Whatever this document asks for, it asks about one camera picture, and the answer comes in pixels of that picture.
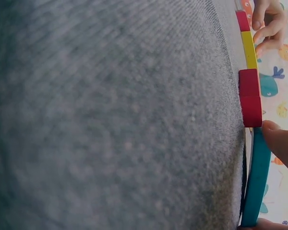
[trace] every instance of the teal whale print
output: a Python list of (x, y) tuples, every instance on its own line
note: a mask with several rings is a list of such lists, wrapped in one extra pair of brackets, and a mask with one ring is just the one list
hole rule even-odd
[(261, 95), (263, 97), (273, 97), (278, 94), (278, 87), (275, 78), (284, 79), (284, 69), (273, 68), (273, 75), (259, 73)]
[[(269, 189), (269, 185), (265, 185), (265, 188), (264, 188), (264, 197), (265, 195), (267, 194), (268, 192), (268, 189)], [(263, 213), (263, 214), (267, 214), (269, 211), (268, 211), (268, 208), (267, 206), (265, 205), (264, 202), (261, 203), (261, 207), (260, 207), (260, 213)]]

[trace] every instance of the patterned fabric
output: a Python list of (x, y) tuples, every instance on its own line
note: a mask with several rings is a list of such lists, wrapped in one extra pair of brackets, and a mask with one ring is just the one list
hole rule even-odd
[[(253, 1), (242, 1), (252, 18)], [(288, 0), (281, 1), (288, 13)], [(288, 31), (283, 46), (258, 59), (263, 102), (263, 119), (288, 129)], [(272, 156), (260, 217), (288, 224), (288, 169)]]

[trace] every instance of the plastic piece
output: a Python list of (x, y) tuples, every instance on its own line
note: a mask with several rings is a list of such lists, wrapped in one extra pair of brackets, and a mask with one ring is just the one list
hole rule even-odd
[(266, 145), (261, 128), (254, 128), (252, 142), (252, 160), (245, 193), (245, 206), (242, 212), (242, 227), (256, 225), (263, 202), (265, 185), (269, 173), (271, 151)]
[(239, 27), (241, 32), (250, 31), (249, 21), (245, 11), (236, 11)]
[(241, 32), (246, 66), (248, 69), (258, 69), (257, 57), (253, 42), (253, 37), (250, 31)]
[(246, 128), (261, 127), (263, 123), (260, 83), (257, 69), (239, 71), (239, 96), (243, 123)]

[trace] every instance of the hand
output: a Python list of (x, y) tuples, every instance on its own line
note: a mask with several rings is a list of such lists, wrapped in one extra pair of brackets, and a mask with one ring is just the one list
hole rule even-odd
[(255, 0), (254, 2), (252, 27), (257, 31), (253, 38), (254, 43), (264, 38), (264, 41), (256, 47), (256, 55), (259, 58), (269, 49), (281, 48), (288, 19), (278, 0)]
[(254, 228), (238, 228), (238, 230), (288, 230), (288, 225), (275, 224), (266, 219), (258, 219)]
[[(281, 129), (272, 121), (263, 122), (263, 135), (269, 149), (288, 168), (288, 130)], [(239, 230), (288, 230), (287, 225), (276, 224), (266, 219), (258, 219), (254, 228), (238, 228)]]

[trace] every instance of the stacked blocks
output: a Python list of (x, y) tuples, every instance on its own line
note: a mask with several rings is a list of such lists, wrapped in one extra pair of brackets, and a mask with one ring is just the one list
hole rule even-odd
[(247, 69), (239, 71), (239, 96), (245, 127), (261, 127), (263, 122), (261, 91), (254, 42), (244, 11), (237, 11)]

